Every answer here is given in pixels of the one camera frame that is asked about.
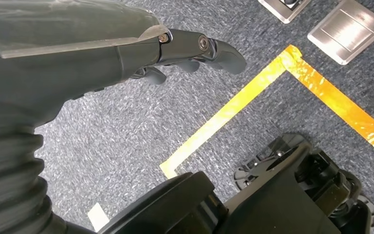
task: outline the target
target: screw head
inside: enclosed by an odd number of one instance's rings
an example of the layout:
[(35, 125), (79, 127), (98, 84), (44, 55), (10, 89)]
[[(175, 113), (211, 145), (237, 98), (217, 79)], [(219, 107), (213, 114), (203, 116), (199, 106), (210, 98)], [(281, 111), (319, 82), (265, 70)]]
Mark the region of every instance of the screw head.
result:
[(158, 36), (158, 40), (161, 43), (166, 43), (170, 38), (168, 37), (167, 33), (161, 34)]
[(208, 38), (204, 35), (201, 35), (199, 37), (199, 48), (200, 50), (202, 51), (206, 51), (209, 47), (209, 42), (208, 42)]

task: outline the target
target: floor tape line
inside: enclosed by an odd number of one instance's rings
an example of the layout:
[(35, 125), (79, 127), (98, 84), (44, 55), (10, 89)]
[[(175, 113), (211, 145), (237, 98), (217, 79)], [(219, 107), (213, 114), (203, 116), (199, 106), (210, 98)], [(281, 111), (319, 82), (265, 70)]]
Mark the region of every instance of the floor tape line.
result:
[(223, 108), (196, 131), (167, 161), (160, 165), (167, 178), (177, 176), (175, 169), (194, 151), (204, 144), (220, 128), (229, 122), (248, 103), (257, 97), (271, 83), (273, 83), (286, 69), (282, 57), (288, 53), (282, 52), (258, 75), (256, 75), (242, 90), (240, 90)]
[(374, 119), (305, 62), (297, 47), (289, 45), (197, 130), (169, 159), (160, 165), (166, 177), (177, 176), (175, 169), (183, 161), (285, 71), (289, 71), (342, 120), (374, 146)]
[(374, 147), (374, 119), (307, 62), (293, 58), (283, 64), (286, 70)]

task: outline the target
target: stainless steel plate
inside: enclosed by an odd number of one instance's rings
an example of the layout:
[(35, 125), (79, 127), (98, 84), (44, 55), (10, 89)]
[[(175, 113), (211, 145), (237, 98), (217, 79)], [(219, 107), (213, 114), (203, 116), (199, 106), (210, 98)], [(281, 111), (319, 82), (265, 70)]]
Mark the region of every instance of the stainless steel plate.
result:
[(273, 15), (283, 23), (290, 23), (311, 0), (302, 0), (296, 4), (286, 5), (283, 0), (259, 0)]
[(346, 65), (374, 42), (374, 13), (354, 0), (343, 0), (307, 38)]

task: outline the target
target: black plastic part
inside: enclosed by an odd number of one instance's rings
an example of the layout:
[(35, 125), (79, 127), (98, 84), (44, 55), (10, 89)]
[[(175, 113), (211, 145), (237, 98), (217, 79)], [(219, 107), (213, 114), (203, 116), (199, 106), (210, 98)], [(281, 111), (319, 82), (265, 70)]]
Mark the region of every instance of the black plastic part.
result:
[(299, 0), (284, 0), (284, 3), (290, 5), (296, 3), (297, 1)]
[(211, 233), (227, 214), (203, 172), (170, 179), (142, 196), (100, 231), (100, 234), (179, 233), (191, 228)]
[[(340, 233), (369, 234), (371, 228), (374, 226), (374, 206), (367, 199), (359, 195), (362, 189), (360, 181), (353, 174), (340, 170), (320, 149), (310, 150), (306, 155), (301, 154), (300, 147), (306, 144), (309, 143), (300, 135), (285, 134), (273, 141), (262, 153), (251, 158), (246, 164), (241, 166), (234, 174), (236, 185), (242, 190), (237, 195), (240, 198), (232, 198), (232, 201), (228, 201), (226, 206), (229, 210), (232, 210), (232, 207), (237, 207), (240, 199), (245, 201), (240, 204), (241, 210), (233, 211), (232, 216), (237, 212), (238, 214), (236, 215), (238, 216), (245, 214), (252, 215), (252, 213), (247, 214), (249, 211), (243, 206), (249, 206), (261, 214), (268, 214), (270, 212), (273, 215), (274, 212), (279, 212), (279, 210), (267, 211), (264, 210), (263, 206), (269, 204), (270, 199), (277, 199), (275, 204), (270, 205), (281, 206), (285, 211), (286, 219), (292, 220), (291, 225), (299, 222), (297, 225), (304, 225), (306, 228), (309, 226), (320, 227), (320, 224), (315, 223), (313, 220), (307, 221), (306, 224), (302, 222), (304, 219), (311, 219), (317, 215), (311, 213), (312, 209), (319, 209), (321, 215), (327, 217), (326, 219), (331, 221)], [(292, 162), (289, 160), (292, 157), (300, 158), (294, 166), (290, 166)], [(280, 174), (266, 180), (266, 176), (272, 171), (280, 171)], [(282, 179), (276, 177), (283, 176), (289, 177), (286, 182), (277, 181)], [(309, 197), (308, 203), (306, 203), (307, 201), (301, 201), (301, 199), (305, 198), (298, 195), (299, 191), (303, 191)], [(263, 200), (264, 203), (259, 204), (259, 201), (251, 202), (246, 200), (244, 196), (252, 193), (254, 195), (250, 197), (261, 196), (259, 199)], [(302, 209), (302, 214), (294, 212), (298, 210), (296, 207), (293, 207), (295, 204), (301, 207), (299, 211)], [(309, 217), (303, 217), (304, 214), (309, 214)], [(268, 221), (265, 220), (260, 225), (254, 224), (255, 226), (263, 226), (262, 224), (267, 224), (268, 226)], [(278, 217), (273, 220), (273, 223), (280, 223), (282, 226), (291, 227), (287, 223), (283, 225), (282, 221), (283, 218)], [(230, 228), (230, 224), (224, 224), (224, 226), (226, 226), (226, 229)], [(262, 233), (270, 233), (270, 230), (255, 230), (262, 231)], [(298, 230), (297, 233), (308, 232), (306, 229)]]

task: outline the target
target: robotic finger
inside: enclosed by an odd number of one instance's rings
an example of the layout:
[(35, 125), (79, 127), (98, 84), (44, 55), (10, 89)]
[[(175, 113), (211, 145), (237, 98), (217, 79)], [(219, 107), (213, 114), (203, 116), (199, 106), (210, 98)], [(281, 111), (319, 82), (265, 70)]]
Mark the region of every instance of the robotic finger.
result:
[[(208, 38), (201, 33), (170, 29), (168, 33), (158, 37), (158, 43), (157, 62), (140, 68), (131, 78), (155, 74), (157, 70), (149, 67), (162, 65), (177, 65), (182, 70), (191, 73), (199, 69), (201, 62), (216, 70), (224, 69), (235, 75), (241, 73), (246, 67), (244, 57), (234, 47), (226, 42)], [(157, 80), (156, 76), (149, 77), (153, 78), (153, 83), (162, 83), (158, 80), (163, 81), (162, 78)]]

